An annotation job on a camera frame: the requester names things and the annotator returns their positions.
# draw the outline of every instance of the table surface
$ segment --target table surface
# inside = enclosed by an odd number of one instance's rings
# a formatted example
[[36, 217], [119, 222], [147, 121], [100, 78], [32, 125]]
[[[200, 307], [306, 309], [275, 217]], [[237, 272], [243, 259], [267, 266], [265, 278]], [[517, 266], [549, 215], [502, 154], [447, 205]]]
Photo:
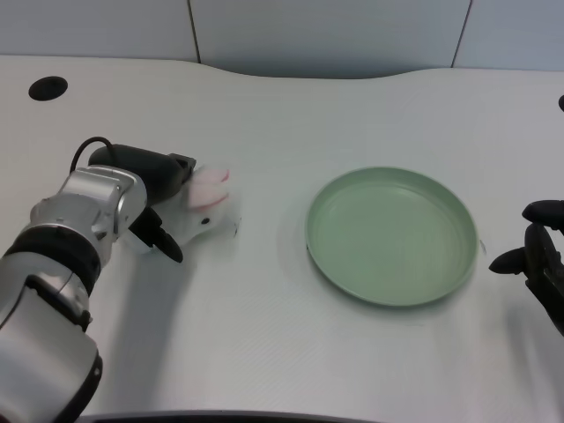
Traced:
[[[67, 93], [31, 100], [28, 87], [51, 75], [68, 80]], [[88, 333], [104, 375], [85, 414], [564, 419], [564, 338], [523, 275], [487, 270], [522, 245], [525, 205], [564, 196], [563, 72], [319, 80], [172, 61], [0, 57], [0, 90], [3, 249], [89, 137], [232, 171], [236, 236], [225, 226], [195, 240], [182, 264], [115, 246], [91, 298]], [[328, 180], [367, 166], [422, 172], [468, 205], [485, 249], [465, 287], [425, 307], [380, 308], [319, 275], [304, 241], [308, 205]]]

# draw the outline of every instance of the white wall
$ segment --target white wall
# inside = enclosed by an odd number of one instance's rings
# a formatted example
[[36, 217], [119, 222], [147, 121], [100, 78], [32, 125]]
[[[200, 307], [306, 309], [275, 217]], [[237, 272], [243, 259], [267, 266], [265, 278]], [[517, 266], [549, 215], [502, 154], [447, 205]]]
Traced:
[[0, 54], [197, 60], [186, 0], [0, 0]]
[[[369, 78], [447, 67], [470, 0], [190, 0], [202, 63]], [[456, 67], [564, 71], [564, 0], [473, 0]], [[188, 0], [0, 0], [0, 54], [197, 61]]]
[[564, 0], [474, 0], [455, 66], [564, 71]]
[[202, 63], [369, 78], [449, 67], [469, 0], [191, 0]]

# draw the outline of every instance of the plush bunny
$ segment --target plush bunny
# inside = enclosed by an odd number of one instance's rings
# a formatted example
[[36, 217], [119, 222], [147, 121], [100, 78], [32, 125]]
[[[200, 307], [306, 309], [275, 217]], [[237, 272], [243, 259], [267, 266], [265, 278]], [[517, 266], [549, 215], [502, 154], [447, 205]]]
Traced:
[[[226, 169], [200, 167], [175, 196], [152, 207], [162, 219], [161, 227], [180, 247], [224, 219], [228, 178]], [[138, 254], [152, 249], [129, 231], [122, 238]]]

